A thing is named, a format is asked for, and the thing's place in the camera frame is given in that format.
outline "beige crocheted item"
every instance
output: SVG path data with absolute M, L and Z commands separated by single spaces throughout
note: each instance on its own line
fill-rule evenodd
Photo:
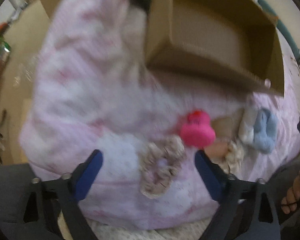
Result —
M 241 162 L 245 156 L 245 148 L 240 140 L 236 140 L 236 142 L 230 141 L 228 143 L 228 151 L 224 160 L 216 159 L 213 162 L 218 164 L 225 173 L 236 174 L 241 168 Z
M 146 152 L 140 154 L 140 192 L 150 199 L 163 195 L 179 173 L 184 157 L 185 147 L 177 135 L 148 143 Z

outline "pink rubber duck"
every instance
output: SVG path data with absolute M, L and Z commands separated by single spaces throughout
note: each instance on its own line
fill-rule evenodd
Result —
M 203 149 L 211 145 L 216 139 L 216 133 L 210 126 L 209 115 L 200 110 L 188 114 L 187 122 L 181 127 L 180 137 L 187 146 Z

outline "blue sock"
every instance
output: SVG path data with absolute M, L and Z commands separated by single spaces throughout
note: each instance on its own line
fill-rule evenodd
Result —
M 254 125 L 253 147 L 263 153 L 271 153 L 277 140 L 277 117 L 270 110 L 258 111 Z

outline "pink blanket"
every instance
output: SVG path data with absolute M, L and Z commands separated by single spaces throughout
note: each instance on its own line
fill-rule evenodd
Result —
M 277 115 L 276 149 L 270 155 L 248 152 L 238 174 L 245 180 L 269 179 L 300 150 L 289 47 L 283 47 L 284 99 L 245 94 L 208 80 L 149 72 L 142 52 L 145 26 L 144 12 L 128 0 L 64 0 L 41 51 L 33 107 L 20 136 L 43 180 L 72 172 L 100 149 L 104 165 L 80 207 L 88 218 L 130 229 L 169 228 L 216 211 L 194 167 L 195 148 L 186 148 L 182 170 L 162 197 L 149 199 L 139 191 L 138 153 L 147 142 L 178 133 L 195 109 L 214 119 L 249 98 Z

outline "blue gripper pad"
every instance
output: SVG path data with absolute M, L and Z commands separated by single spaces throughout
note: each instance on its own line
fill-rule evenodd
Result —
M 212 163 L 202 150 L 196 152 L 194 164 L 211 198 L 220 202 L 224 196 L 228 176 L 219 165 Z
M 85 163 L 81 163 L 72 173 L 74 197 L 79 202 L 86 198 L 103 163 L 101 151 L 94 150 Z

